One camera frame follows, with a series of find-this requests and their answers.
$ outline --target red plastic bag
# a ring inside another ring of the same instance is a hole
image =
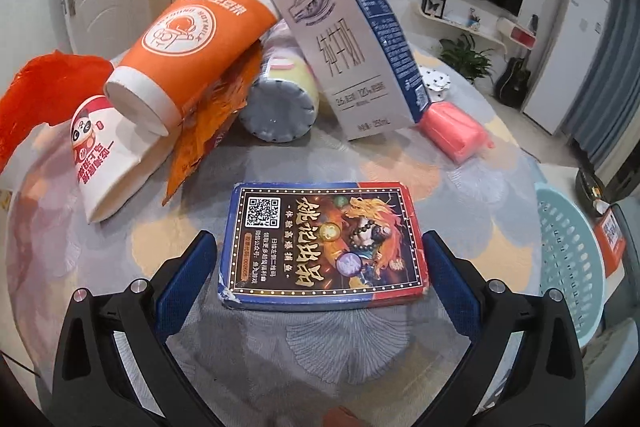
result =
[[[435,102],[424,112],[420,131],[449,158],[461,164],[489,142],[482,125],[450,102]]]
[[[0,172],[34,127],[63,123],[84,100],[102,94],[111,71],[104,58],[59,51],[27,62],[0,98]]]

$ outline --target curtain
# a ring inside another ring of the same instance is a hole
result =
[[[609,0],[591,70],[562,130],[598,168],[640,105],[640,0]]]

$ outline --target pink object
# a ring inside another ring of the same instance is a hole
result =
[[[488,145],[484,127],[450,102],[436,102],[424,112],[420,131],[457,164]]]

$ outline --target blue gripper pad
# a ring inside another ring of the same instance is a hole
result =
[[[156,337],[161,344],[182,328],[202,285],[216,265],[217,255],[213,235],[200,232],[180,258],[166,261],[180,263],[180,266],[156,300]]]
[[[481,330],[480,302],[454,265],[450,251],[436,237],[433,232],[422,236],[431,285],[456,331],[469,337],[473,343],[479,338]]]

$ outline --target guitar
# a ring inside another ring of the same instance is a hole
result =
[[[532,18],[531,29],[535,34],[538,29],[537,16]],[[522,107],[529,91],[531,72],[527,70],[527,63],[530,56],[531,50],[528,50],[523,58],[509,59],[506,71],[495,84],[494,97],[498,102],[516,109]]]

